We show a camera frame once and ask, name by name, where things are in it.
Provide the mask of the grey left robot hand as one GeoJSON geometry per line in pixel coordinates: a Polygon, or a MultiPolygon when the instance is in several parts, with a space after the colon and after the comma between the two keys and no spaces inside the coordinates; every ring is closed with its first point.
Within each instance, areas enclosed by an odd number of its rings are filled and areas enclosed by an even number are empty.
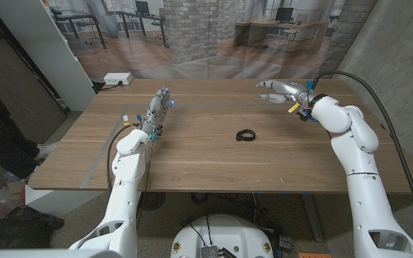
{"type": "Polygon", "coordinates": [[[149,103],[141,130],[147,133],[151,139],[154,139],[154,135],[161,135],[162,123],[165,120],[168,109],[174,105],[174,101],[171,98],[169,89],[164,85],[149,103]]]}

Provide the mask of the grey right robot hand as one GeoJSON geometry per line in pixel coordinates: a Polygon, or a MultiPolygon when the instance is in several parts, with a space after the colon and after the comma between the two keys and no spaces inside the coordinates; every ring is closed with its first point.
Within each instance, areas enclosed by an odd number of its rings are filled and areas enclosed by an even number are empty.
{"type": "Polygon", "coordinates": [[[302,108],[311,109],[313,107],[313,104],[310,102],[315,98],[315,94],[296,82],[265,80],[258,82],[256,87],[265,87],[268,90],[275,91],[275,93],[271,94],[259,94],[258,97],[262,100],[269,100],[275,104],[283,104],[287,100],[293,100],[302,108]]]}

